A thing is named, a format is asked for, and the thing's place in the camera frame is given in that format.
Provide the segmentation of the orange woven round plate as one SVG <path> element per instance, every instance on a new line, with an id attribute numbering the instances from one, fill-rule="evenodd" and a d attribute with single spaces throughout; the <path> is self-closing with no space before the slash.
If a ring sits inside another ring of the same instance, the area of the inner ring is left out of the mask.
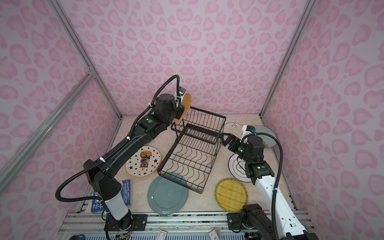
<path id="1" fill-rule="evenodd" d="M 193 100 L 192 95 L 190 93 L 186 93 L 184 98 L 183 98 L 183 101 L 182 101 L 182 105 L 185 106 L 185 112 L 184 112 L 181 120 L 183 120 L 187 116 L 188 111 L 191 108 L 192 100 Z M 181 120 L 175 120 L 174 119 L 174 123 L 178 123 Z"/>

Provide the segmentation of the white plate floral sprigs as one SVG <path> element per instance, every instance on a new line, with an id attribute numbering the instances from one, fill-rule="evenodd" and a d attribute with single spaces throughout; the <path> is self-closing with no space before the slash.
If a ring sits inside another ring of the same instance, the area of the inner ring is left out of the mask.
<path id="1" fill-rule="evenodd" d="M 223 133 L 232 134 L 239 138 L 243 138 L 243 125 L 235 122 L 225 123 Z"/>

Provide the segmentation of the black wire dish rack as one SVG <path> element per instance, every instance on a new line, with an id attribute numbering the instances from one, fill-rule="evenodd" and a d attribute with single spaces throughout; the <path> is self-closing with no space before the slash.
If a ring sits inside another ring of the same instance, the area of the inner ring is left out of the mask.
<path id="1" fill-rule="evenodd" d="M 221 148 L 226 119 L 191 107 L 183 120 L 171 125 L 177 137 L 157 170 L 159 176 L 202 194 Z"/>

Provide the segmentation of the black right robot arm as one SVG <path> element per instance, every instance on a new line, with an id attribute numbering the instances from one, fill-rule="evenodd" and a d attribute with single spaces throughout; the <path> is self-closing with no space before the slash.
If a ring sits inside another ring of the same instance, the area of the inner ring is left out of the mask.
<path id="1" fill-rule="evenodd" d="M 277 173 L 264 159 L 262 136 L 270 137 L 279 147 L 280 159 Z M 276 137 L 266 133 L 250 133 L 241 139 L 228 133 L 220 135 L 223 146 L 245 161 L 246 176 L 262 194 L 269 205 L 268 217 L 258 204 L 244 205 L 242 224 L 256 229 L 265 240 L 316 240 L 316 233 L 310 233 L 298 220 L 279 189 L 283 168 L 283 148 Z"/>

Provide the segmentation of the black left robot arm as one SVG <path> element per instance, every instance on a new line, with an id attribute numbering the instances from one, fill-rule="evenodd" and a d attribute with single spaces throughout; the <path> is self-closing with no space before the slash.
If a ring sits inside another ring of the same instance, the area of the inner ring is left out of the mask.
<path id="1" fill-rule="evenodd" d="M 160 133 L 175 122 L 179 122 L 188 113 L 192 104 L 192 95 L 185 93 L 180 97 L 161 94 L 154 103 L 134 121 L 128 135 L 113 149 L 95 161 L 84 164 L 86 176 L 93 190 L 98 193 L 106 216 L 105 231 L 132 230 L 131 211 L 121 195 L 122 184 L 115 179 L 118 171 L 143 146 L 154 140 Z"/>

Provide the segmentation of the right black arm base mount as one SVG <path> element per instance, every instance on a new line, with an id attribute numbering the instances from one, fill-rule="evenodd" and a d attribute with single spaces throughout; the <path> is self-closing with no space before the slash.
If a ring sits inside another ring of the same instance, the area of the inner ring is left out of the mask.
<path id="1" fill-rule="evenodd" d="M 239 213 L 228 213 L 227 222 L 230 230 L 258 230 L 272 232 L 272 221 L 263 210 L 242 210 Z"/>

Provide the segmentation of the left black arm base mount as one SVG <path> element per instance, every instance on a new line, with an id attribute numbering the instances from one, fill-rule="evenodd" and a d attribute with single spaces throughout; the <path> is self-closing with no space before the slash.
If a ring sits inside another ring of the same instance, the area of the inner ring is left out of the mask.
<path id="1" fill-rule="evenodd" d="M 104 226 L 104 231 L 144 231 L 148 220 L 148 215 L 128 214 L 121 220 L 115 220 L 111 214 L 108 214 L 108 220 Z"/>

